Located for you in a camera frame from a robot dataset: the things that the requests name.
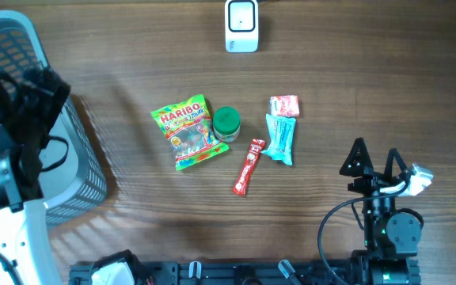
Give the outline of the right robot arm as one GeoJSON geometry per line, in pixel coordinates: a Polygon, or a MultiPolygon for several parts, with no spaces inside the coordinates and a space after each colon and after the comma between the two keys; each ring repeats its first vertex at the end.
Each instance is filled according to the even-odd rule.
{"type": "Polygon", "coordinates": [[[417,164],[407,166],[396,149],[389,151],[382,173],[374,170],[366,144],[357,138],[340,168],[353,177],[348,191],[363,196],[364,250],[351,253],[344,273],[348,284],[419,284],[418,253],[423,217],[409,208],[396,208],[396,198],[417,196],[431,184],[433,174],[417,164]]]}

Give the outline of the red stick sachet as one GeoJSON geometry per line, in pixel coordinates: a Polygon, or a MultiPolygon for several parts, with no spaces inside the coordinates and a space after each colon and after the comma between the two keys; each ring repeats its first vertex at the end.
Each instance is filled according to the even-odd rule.
{"type": "Polygon", "coordinates": [[[249,145],[249,150],[245,156],[242,170],[235,182],[232,192],[237,196],[245,196],[247,187],[253,170],[256,167],[260,153],[265,146],[263,139],[253,139],[249,145]]]}

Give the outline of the teal tissue packet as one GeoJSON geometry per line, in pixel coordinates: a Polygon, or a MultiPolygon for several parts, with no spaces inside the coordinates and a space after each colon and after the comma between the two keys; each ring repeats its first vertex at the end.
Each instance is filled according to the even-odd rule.
{"type": "Polygon", "coordinates": [[[295,118],[266,115],[266,123],[270,137],[270,144],[262,154],[268,155],[272,160],[281,161],[285,165],[293,165],[292,144],[295,133],[295,118]]]}

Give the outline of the grey plastic shopping basket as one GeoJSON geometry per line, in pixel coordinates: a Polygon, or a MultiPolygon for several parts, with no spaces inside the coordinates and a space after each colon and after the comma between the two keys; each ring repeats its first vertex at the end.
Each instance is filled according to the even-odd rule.
{"type": "MultiPolygon", "coordinates": [[[[0,10],[0,72],[20,81],[26,70],[49,66],[33,23],[23,13],[0,10]]],[[[71,99],[66,100],[50,135],[68,142],[52,141],[40,152],[40,160],[45,166],[67,155],[61,166],[39,176],[47,227],[53,228],[101,204],[108,189],[71,99]]]]}

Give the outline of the red white candy packet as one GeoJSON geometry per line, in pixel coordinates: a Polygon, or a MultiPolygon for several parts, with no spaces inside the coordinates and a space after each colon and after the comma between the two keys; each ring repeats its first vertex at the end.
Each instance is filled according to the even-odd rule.
{"type": "Polygon", "coordinates": [[[299,100],[296,95],[270,97],[270,114],[273,116],[299,117],[299,100]]]}

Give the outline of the green lid jar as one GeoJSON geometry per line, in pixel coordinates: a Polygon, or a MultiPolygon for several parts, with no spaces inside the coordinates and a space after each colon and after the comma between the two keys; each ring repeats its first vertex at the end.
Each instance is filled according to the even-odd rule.
{"type": "Polygon", "coordinates": [[[212,123],[216,138],[225,143],[233,142],[240,134],[241,117],[233,107],[218,109],[213,115],[212,123]]]}

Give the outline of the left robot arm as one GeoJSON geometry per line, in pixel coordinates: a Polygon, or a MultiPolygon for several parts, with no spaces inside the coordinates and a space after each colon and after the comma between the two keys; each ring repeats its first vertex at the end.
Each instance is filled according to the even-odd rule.
{"type": "Polygon", "coordinates": [[[0,72],[0,284],[58,284],[48,230],[92,209],[106,180],[52,69],[0,72]]]}

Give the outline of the green Haribo candy bag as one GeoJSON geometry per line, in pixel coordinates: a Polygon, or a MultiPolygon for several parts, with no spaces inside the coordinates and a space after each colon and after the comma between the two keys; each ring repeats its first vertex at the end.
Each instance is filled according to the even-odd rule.
{"type": "Polygon", "coordinates": [[[230,148],[216,138],[203,94],[169,104],[150,113],[170,144],[176,171],[181,171],[230,148]]]}

